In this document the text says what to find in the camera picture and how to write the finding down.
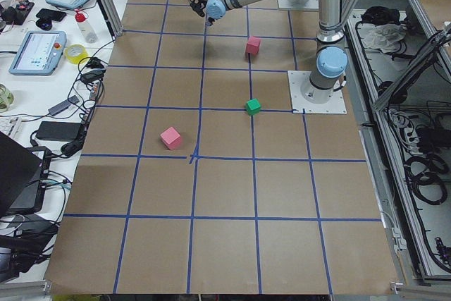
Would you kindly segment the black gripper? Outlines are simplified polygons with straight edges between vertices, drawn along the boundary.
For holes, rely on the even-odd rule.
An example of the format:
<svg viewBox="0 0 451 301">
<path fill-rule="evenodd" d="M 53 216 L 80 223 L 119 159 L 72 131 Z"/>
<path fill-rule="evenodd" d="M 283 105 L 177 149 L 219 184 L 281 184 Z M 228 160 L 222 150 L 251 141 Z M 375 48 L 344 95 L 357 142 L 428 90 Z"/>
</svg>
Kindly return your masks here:
<svg viewBox="0 0 451 301">
<path fill-rule="evenodd" d="M 214 23 L 215 23 L 215 19 L 214 18 L 212 18 L 212 17 L 210 17 L 210 16 L 207 16 L 206 17 L 206 21 L 205 21 L 205 24 L 206 24 L 206 26 L 212 26 Z"/>
</svg>

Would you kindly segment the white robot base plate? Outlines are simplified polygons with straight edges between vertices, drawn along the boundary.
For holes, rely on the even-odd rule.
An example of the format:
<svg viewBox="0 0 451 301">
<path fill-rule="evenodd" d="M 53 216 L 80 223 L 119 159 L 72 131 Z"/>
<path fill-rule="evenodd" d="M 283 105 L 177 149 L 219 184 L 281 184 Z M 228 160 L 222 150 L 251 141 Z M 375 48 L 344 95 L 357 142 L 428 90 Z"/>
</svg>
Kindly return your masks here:
<svg viewBox="0 0 451 301">
<path fill-rule="evenodd" d="M 291 107 L 293 113 L 346 114 L 347 109 L 340 82 L 329 90 L 319 90 L 310 82 L 311 71 L 288 71 Z"/>
</svg>

